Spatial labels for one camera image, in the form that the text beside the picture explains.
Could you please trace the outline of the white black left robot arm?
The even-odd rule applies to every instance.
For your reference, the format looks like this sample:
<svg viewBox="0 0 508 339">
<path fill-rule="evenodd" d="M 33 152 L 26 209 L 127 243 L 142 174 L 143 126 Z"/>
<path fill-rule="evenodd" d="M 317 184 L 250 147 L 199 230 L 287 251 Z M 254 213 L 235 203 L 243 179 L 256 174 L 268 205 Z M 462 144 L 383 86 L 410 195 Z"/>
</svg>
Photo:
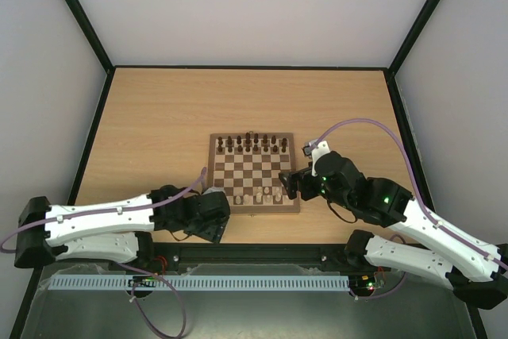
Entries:
<svg viewBox="0 0 508 339">
<path fill-rule="evenodd" d="M 151 232 L 184 232 L 217 244 L 230 217 L 225 192 L 166 185 L 147 194 L 88 206 L 31 198 L 18 219 L 14 265 L 41 268 L 59 260 L 129 263 L 152 255 Z"/>
</svg>

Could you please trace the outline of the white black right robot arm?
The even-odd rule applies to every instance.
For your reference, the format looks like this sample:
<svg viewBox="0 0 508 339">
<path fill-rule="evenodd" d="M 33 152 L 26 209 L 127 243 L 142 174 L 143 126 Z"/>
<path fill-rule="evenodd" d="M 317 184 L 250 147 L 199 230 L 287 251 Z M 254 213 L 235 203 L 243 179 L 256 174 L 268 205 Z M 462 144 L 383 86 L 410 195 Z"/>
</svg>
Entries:
<svg viewBox="0 0 508 339">
<path fill-rule="evenodd" d="M 314 152 L 308 168 L 282 171 L 289 198 L 321 196 L 371 225 L 388 228 L 420 243 L 401 245 L 356 229 L 344 255 L 357 269 L 389 267 L 445 287 L 461 301 L 491 310 L 507 299 L 507 246 L 482 242 L 419 205 L 406 188 L 384 178 L 367 178 L 337 152 Z"/>
</svg>

